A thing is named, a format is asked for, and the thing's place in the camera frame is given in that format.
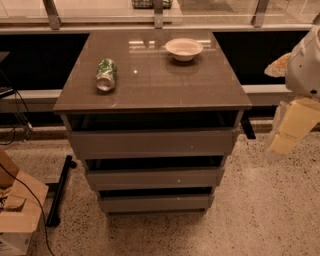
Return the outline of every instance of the gray cabinet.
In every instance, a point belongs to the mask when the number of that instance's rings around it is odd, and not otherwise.
[[[176,37],[205,42],[205,50],[177,63],[163,48]],[[94,79],[101,52],[118,65],[117,87],[105,95]],[[206,211],[251,106],[212,33],[94,32],[78,63],[54,110],[101,210]],[[141,75],[130,80],[131,71]]]

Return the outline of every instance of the drawer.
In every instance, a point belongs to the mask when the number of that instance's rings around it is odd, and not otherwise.
[[[92,173],[86,177],[92,190],[201,187],[217,185],[223,170]]]
[[[87,160],[92,190],[215,187],[222,156]]]
[[[225,131],[71,132],[79,159],[230,154],[238,129]]]
[[[73,131],[209,129],[238,126],[238,110],[201,111],[165,109],[152,112],[68,114]]]
[[[100,197],[98,204],[105,213],[177,211],[208,209],[213,194],[170,194],[125,197]]]

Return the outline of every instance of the black wall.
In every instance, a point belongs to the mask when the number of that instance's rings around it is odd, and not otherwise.
[[[239,81],[249,84],[284,84],[284,78],[264,74],[265,68],[293,47],[308,31],[217,32],[214,36]]]
[[[17,90],[62,89],[88,34],[0,35],[9,56],[0,68],[0,86]]]

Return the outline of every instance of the terrazzo floor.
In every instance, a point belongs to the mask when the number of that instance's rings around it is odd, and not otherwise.
[[[68,256],[319,255],[320,133],[310,133],[277,162],[264,156],[267,136],[239,135],[206,214],[106,217],[75,160],[61,223],[48,229],[52,251]],[[64,130],[55,128],[3,148],[22,170],[46,183],[58,181],[66,155],[73,155]],[[45,202],[46,215],[51,203],[52,198]],[[42,221],[27,255],[50,255]]]

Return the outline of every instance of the glass railing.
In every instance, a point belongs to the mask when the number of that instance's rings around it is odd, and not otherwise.
[[[154,10],[137,5],[153,0],[0,0],[0,23],[46,23],[48,2],[63,24],[152,25]],[[165,27],[254,26],[281,24],[312,25],[320,12],[320,0],[173,0],[164,9]]]

